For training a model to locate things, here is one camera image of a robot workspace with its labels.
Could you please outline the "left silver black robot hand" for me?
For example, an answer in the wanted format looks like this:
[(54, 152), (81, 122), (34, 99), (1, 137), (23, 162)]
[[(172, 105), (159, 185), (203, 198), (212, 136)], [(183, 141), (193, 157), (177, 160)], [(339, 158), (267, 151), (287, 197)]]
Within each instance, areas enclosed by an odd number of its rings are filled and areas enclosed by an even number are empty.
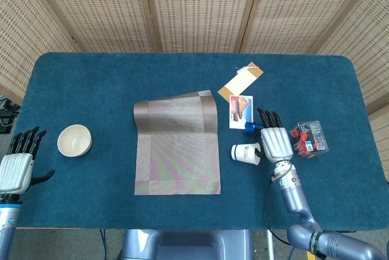
[(0, 194), (20, 196), (30, 186), (43, 183), (55, 174), (52, 169), (43, 176), (32, 176), (40, 143), (46, 132), (39, 131), (36, 126), (13, 136), (6, 155), (0, 161)]

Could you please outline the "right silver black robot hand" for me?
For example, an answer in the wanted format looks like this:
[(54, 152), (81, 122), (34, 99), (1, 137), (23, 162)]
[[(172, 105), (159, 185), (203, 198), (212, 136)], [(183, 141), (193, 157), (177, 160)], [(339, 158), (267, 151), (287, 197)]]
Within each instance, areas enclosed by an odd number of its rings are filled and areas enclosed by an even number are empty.
[(261, 108), (257, 108), (257, 111), (262, 122), (259, 134), (264, 155), (272, 163), (290, 161), (293, 150), (280, 116), (276, 112), (264, 111)]

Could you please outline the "white paper cup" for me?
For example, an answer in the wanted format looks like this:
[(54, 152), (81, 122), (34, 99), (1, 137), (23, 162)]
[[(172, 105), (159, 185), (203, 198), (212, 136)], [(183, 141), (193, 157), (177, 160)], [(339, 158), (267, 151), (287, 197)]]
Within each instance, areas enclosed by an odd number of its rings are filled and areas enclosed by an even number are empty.
[(230, 154), (235, 161), (259, 165), (261, 146), (259, 143), (233, 145)]

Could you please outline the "white ceramic bowl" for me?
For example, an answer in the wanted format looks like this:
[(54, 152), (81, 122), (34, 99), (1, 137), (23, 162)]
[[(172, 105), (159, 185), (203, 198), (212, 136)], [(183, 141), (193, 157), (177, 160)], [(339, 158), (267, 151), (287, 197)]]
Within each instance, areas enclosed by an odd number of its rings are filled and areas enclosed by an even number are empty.
[(66, 157), (80, 157), (86, 154), (92, 146), (92, 136), (89, 129), (83, 125), (66, 127), (57, 140), (59, 152)]

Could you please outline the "brown woven placemat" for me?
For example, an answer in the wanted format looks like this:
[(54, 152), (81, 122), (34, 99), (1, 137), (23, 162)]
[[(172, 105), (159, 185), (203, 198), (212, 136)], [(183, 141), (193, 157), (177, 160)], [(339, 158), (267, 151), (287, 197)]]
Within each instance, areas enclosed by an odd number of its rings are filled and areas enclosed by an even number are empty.
[(134, 105), (134, 194), (219, 195), (218, 112), (210, 90)]

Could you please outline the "blue foil snack packet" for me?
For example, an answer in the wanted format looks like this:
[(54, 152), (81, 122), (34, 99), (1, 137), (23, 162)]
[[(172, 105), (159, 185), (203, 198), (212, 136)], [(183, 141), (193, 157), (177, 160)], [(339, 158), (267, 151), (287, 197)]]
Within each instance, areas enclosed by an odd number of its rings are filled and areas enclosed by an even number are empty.
[(245, 123), (245, 129), (244, 132), (247, 134), (255, 134), (257, 132), (260, 132), (264, 126), (259, 125), (258, 123), (253, 123), (253, 122), (246, 122)]

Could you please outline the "clear box with red parts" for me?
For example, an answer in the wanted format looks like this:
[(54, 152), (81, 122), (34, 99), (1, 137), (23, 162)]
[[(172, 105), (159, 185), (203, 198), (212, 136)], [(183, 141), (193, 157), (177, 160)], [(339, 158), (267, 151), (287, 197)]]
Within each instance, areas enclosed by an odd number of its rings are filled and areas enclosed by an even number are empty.
[(313, 158), (329, 151), (318, 120), (299, 122), (289, 132), (298, 157)]

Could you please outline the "photo postcard with red building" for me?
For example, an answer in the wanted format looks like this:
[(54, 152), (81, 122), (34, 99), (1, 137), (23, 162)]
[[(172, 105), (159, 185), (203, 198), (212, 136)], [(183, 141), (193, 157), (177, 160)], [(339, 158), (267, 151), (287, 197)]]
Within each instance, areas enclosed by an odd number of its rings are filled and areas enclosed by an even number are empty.
[(229, 128), (245, 129), (247, 122), (253, 123), (253, 97), (231, 95), (229, 98)]

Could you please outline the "brown and white paper tag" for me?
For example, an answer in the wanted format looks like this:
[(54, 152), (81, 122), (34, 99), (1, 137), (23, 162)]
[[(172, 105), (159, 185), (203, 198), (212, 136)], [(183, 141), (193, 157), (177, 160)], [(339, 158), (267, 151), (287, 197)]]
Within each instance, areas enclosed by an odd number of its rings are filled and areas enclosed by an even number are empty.
[(254, 62), (250, 62), (247, 66), (238, 69), (236, 75), (220, 88), (218, 94), (229, 101), (231, 95), (242, 94), (262, 74), (263, 71)]

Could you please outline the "white table leg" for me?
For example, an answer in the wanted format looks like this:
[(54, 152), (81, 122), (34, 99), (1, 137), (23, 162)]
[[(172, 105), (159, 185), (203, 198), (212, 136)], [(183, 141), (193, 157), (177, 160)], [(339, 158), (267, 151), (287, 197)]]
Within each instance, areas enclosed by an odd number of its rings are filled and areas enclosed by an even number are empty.
[(268, 260), (274, 260), (274, 242), (270, 230), (266, 230)]

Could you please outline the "blue table cloth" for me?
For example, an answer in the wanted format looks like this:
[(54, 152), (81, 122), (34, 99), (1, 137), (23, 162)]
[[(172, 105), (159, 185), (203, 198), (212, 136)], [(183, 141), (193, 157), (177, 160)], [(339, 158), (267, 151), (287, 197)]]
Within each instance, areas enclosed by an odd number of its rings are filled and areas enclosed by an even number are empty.
[[(295, 222), (273, 165), (231, 159), (251, 136), (229, 128), (218, 90), (239, 67), (262, 71), (246, 94), (286, 128), (318, 120), (329, 151), (294, 158), (316, 221), (326, 230), (389, 227), (389, 187), (352, 62), (344, 56), (237, 53), (46, 53), (33, 68), (15, 132), (46, 130), (35, 176), (55, 170), (22, 196), (23, 228), (285, 229)], [(221, 194), (136, 196), (135, 103), (210, 90), (218, 110)], [(87, 127), (90, 150), (66, 157), (58, 136)]]

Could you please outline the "blue-grey robot torso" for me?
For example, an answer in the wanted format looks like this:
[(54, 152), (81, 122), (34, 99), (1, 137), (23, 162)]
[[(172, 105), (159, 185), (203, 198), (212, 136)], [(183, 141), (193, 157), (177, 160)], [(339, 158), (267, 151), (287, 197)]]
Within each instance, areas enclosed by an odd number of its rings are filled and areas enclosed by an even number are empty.
[(125, 231), (117, 260), (252, 260), (250, 230)]

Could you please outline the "bamboo folding screen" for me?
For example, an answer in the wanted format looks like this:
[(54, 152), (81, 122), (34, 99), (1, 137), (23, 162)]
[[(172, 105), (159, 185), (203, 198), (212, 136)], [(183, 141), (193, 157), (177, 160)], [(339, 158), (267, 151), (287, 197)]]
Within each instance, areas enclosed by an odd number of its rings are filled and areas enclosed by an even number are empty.
[(343, 55), (389, 180), (389, 0), (0, 0), (0, 97), (47, 52)]

